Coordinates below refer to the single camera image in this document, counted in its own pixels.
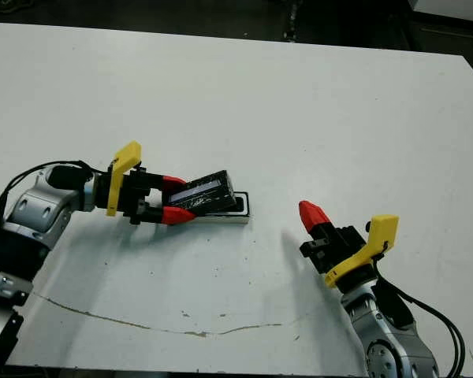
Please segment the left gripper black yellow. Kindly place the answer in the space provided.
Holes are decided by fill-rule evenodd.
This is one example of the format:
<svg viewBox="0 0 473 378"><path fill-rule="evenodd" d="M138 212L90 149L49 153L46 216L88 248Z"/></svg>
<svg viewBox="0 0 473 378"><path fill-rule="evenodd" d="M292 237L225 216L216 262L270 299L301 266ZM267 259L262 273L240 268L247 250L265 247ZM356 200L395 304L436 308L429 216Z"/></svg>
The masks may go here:
<svg viewBox="0 0 473 378"><path fill-rule="evenodd" d="M133 140L122 147L113 157L108 173L110 174L110 184L106 200L106 216L115 217L118 212L129 217L130 224L139 225L138 210L143 205L143 188L134 187L136 181L140 179L136 174L126 176L125 174L135 168L140 169L141 165L141 145ZM147 174L147 185L159 191L175 191L182 188L186 182L175 176L165 176L160 174ZM196 215L187 209L172 206L147 207L147 222L155 224L183 224L192 221Z"/></svg>

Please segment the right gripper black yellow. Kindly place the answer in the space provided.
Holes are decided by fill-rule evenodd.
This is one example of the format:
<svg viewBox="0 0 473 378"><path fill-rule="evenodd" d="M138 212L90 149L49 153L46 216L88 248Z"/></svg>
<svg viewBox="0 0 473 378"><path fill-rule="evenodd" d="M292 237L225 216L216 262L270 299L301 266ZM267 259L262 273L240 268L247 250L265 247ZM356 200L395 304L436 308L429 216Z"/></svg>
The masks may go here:
<svg viewBox="0 0 473 378"><path fill-rule="evenodd" d="M318 205L299 202L300 219L312 237L300 246L300 252L311 260L327 287L350 291L354 286L375 277L373 260L393 248L399 217L378 215L369 221L368 238L353 226L337 228Z"/></svg>

